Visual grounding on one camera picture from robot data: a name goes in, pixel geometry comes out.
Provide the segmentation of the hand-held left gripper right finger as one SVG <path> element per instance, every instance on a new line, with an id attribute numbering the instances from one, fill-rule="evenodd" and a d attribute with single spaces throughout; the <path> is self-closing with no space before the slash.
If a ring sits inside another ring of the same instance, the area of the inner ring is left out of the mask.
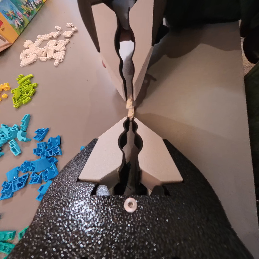
<path id="1" fill-rule="evenodd" d="M 137 118 L 132 119 L 136 158 L 135 191 L 146 195 L 147 190 L 164 184 L 181 183 L 183 178 L 170 155 L 163 138 Z"/>

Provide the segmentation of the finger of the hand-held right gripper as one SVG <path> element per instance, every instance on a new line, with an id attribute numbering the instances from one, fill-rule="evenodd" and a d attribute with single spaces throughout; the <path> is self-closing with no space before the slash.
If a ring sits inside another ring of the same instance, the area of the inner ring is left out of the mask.
<path id="1" fill-rule="evenodd" d="M 129 25 L 134 35 L 132 61 L 134 75 L 132 78 L 133 100 L 141 90 L 148 64 L 153 52 L 153 0 L 138 0 L 129 11 Z"/>
<path id="2" fill-rule="evenodd" d="M 91 1 L 91 8 L 102 61 L 113 85 L 126 101 L 127 87 L 122 73 L 123 60 L 119 54 L 120 21 L 115 11 L 104 1 Z"/>

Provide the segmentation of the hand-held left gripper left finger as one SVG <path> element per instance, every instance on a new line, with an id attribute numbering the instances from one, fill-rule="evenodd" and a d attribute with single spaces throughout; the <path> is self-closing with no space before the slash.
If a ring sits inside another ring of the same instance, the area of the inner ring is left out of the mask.
<path id="1" fill-rule="evenodd" d="M 127 184 L 128 167 L 123 147 L 127 144 L 129 125 L 130 119 L 125 117 L 98 138 L 78 177 L 80 181 L 106 185 L 108 189 L 119 183 Z"/>

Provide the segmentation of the person's right forearm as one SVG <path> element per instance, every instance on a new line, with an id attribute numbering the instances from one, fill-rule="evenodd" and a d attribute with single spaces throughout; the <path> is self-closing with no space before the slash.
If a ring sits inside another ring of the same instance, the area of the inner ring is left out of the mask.
<path id="1" fill-rule="evenodd" d="M 168 0 L 164 16 L 171 28 L 237 21 L 241 18 L 236 0 Z"/>

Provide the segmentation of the pile of white lego pieces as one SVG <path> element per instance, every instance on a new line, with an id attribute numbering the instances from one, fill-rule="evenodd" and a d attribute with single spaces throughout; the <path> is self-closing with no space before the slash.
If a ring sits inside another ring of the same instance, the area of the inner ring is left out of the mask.
<path id="1" fill-rule="evenodd" d="M 20 66 L 25 67 L 36 61 L 54 60 L 57 67 L 63 62 L 70 38 L 78 32 L 73 23 L 66 23 L 66 28 L 56 25 L 55 30 L 47 34 L 39 34 L 35 41 L 26 40 L 23 51 L 19 55 Z"/>

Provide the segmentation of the pile of blue lego pieces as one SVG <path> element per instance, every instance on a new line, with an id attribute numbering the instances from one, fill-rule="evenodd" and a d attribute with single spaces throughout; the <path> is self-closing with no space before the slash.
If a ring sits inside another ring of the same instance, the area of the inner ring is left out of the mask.
<path id="1" fill-rule="evenodd" d="M 58 175 L 57 156 L 62 155 L 61 137 L 50 137 L 43 141 L 49 128 L 39 128 L 35 131 L 34 140 L 37 141 L 33 154 L 38 159 L 25 160 L 20 166 L 14 167 L 6 173 L 7 180 L 1 185 L 1 200 L 10 199 L 14 193 L 23 189 L 27 184 L 42 184 L 38 191 L 36 200 L 41 202 L 52 180 Z"/>

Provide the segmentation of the opened colourful lego box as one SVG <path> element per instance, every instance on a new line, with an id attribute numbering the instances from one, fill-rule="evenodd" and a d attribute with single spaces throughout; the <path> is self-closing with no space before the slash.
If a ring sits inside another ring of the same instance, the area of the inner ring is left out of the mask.
<path id="1" fill-rule="evenodd" d="M 16 41 L 44 3 L 45 0 L 0 1 L 0 51 Z"/>

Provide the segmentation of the pile of turquoise lego pieces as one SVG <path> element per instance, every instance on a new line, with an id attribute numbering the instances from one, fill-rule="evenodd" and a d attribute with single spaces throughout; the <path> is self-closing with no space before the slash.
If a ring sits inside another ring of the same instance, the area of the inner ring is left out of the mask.
<path id="1" fill-rule="evenodd" d="M 30 114 L 25 114 L 21 120 L 21 125 L 14 124 L 12 127 L 8 125 L 1 124 L 0 127 L 0 149 L 4 144 L 9 145 L 10 151 L 14 156 L 21 154 L 21 149 L 17 143 L 20 142 L 29 142 L 30 138 L 27 137 L 27 128 L 30 122 Z"/>

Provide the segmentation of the pile of lime lego pieces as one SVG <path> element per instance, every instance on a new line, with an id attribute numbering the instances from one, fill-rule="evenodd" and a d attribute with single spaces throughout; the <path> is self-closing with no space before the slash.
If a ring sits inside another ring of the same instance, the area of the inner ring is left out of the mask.
<path id="1" fill-rule="evenodd" d="M 16 80 L 18 86 L 15 89 L 11 90 L 12 93 L 12 102 L 15 109 L 20 108 L 22 105 L 25 105 L 31 102 L 32 97 L 36 92 L 38 86 L 37 83 L 31 82 L 31 79 L 34 77 L 33 74 L 22 75 L 20 74 Z"/>

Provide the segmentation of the pile of yellow lego pieces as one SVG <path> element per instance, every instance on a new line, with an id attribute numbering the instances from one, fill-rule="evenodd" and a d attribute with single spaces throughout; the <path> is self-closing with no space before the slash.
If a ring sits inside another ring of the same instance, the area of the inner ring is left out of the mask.
<path id="1" fill-rule="evenodd" d="M 10 89 L 11 88 L 8 82 L 5 82 L 0 85 L 0 101 L 8 98 L 7 92 L 10 91 Z"/>

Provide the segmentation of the pile of teal green lego pieces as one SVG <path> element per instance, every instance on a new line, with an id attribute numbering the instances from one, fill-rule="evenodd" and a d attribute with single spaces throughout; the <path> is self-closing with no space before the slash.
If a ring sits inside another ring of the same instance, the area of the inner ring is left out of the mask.
<path id="1" fill-rule="evenodd" d="M 0 256 L 6 259 L 14 247 L 21 241 L 27 232 L 29 225 L 20 231 L 0 228 Z"/>

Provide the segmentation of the person's dark green jacket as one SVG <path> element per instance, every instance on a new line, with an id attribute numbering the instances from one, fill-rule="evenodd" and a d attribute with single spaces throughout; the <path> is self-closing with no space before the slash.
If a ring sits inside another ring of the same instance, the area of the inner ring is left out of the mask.
<path id="1" fill-rule="evenodd" d="M 259 1 L 240 1 L 240 34 L 244 55 L 254 67 L 244 76 L 251 155 L 255 182 L 257 214 L 259 210 Z"/>

